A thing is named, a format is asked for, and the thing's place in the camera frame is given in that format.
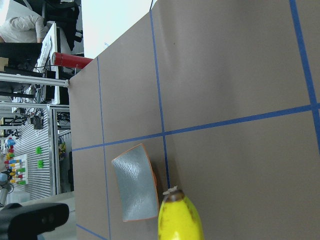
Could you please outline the yellow single banana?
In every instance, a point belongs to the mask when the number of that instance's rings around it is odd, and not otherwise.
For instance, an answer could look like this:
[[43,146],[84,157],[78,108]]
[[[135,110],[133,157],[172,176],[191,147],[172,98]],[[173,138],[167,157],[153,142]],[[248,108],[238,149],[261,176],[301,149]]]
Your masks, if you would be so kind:
[[195,205],[177,186],[164,193],[158,215],[159,240],[203,240],[204,232]]

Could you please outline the aluminium frame post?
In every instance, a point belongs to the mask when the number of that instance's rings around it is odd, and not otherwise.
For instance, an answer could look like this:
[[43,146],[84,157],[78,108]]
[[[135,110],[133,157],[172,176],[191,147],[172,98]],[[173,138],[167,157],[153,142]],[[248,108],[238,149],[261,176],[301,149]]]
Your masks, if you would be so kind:
[[11,82],[11,83],[25,83],[25,84],[37,84],[37,85],[49,85],[56,87],[69,87],[69,80],[53,79],[45,77],[35,77],[35,76],[25,76],[19,74],[0,74],[1,82]]

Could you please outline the grey square plate orange rim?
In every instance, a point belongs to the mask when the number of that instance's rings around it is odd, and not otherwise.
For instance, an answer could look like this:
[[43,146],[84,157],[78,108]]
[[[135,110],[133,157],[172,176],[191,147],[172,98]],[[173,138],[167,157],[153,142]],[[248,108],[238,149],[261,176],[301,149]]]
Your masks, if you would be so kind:
[[124,222],[148,220],[158,216],[157,180],[144,144],[140,143],[114,158]]

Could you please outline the slotted tool wall panel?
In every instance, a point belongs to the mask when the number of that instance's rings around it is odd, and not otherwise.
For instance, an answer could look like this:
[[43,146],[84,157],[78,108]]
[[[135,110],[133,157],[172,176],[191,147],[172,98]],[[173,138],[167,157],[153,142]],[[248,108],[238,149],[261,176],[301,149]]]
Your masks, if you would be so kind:
[[55,170],[53,167],[53,144],[49,108],[36,111],[41,117],[42,129],[34,129],[31,123],[20,125],[18,138],[13,146],[15,157],[27,157],[27,184],[14,183],[14,191],[29,193],[31,200],[54,196],[57,193]]

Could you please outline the red cylinder tube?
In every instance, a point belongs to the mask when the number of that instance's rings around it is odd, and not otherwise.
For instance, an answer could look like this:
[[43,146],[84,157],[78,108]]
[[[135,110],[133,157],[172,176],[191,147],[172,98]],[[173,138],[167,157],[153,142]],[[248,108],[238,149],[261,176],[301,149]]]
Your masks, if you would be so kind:
[[60,52],[54,52],[51,59],[55,66],[77,69],[83,69],[93,60],[92,58]]

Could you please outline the seated person grey shirt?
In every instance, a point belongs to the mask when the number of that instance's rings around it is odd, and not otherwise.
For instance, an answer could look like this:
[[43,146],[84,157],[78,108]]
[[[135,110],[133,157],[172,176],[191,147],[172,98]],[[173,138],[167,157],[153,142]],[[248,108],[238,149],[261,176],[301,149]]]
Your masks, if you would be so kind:
[[41,43],[50,26],[41,16],[17,16],[6,20],[0,26],[1,43]]

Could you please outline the brown paper table mat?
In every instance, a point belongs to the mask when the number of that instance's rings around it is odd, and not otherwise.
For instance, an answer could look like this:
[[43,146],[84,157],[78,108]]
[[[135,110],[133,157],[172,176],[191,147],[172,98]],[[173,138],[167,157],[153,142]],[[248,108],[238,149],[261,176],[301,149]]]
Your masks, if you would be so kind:
[[319,1],[159,0],[68,91],[77,239],[157,238],[122,217],[138,144],[207,240],[319,239]]

